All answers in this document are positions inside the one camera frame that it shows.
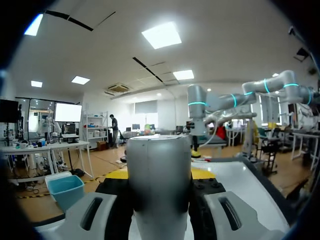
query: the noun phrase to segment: shelf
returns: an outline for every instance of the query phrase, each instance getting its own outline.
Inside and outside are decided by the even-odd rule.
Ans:
[[[89,137],[88,140],[90,140],[90,139],[104,139],[106,137],[107,136],[94,136],[94,137]]]
[[[105,119],[106,116],[84,116],[85,118],[88,119]]]
[[[83,127],[84,129],[107,129],[107,126],[99,126],[99,127]]]

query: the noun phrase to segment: ceiling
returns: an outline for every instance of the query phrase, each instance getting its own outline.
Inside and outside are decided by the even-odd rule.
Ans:
[[[190,83],[219,94],[241,91],[244,82],[287,69],[296,72],[299,83],[317,79],[307,74],[310,59],[293,58],[302,44],[288,35],[290,23],[268,0],[60,0],[48,10],[70,15],[93,31],[44,14],[37,36],[24,37],[10,69],[18,95],[103,94],[123,83],[139,91],[140,99],[157,99],[160,90],[166,99],[185,95]],[[141,32],[172,21],[182,43],[153,49]],[[188,69],[192,81],[175,80],[172,72]],[[71,83],[75,76],[91,81]],[[31,80],[43,82],[42,88],[31,87]],[[141,93],[148,89],[154,91]]]

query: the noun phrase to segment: man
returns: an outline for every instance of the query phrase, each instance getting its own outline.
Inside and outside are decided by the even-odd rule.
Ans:
[[[117,149],[118,148],[118,133],[119,133],[118,121],[113,114],[110,115],[110,118],[112,119],[112,131],[113,131],[112,143],[113,143],[113,146]]]

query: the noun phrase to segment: air conditioner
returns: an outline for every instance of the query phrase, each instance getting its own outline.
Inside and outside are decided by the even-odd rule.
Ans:
[[[105,90],[106,90],[106,94],[109,94],[109,93],[122,94],[130,91],[130,88],[122,83],[117,82],[116,84],[109,86]]]

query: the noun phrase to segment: blue bin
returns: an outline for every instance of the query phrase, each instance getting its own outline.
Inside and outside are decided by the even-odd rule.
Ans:
[[[84,186],[84,182],[76,175],[48,182],[49,193],[64,212],[85,195]]]

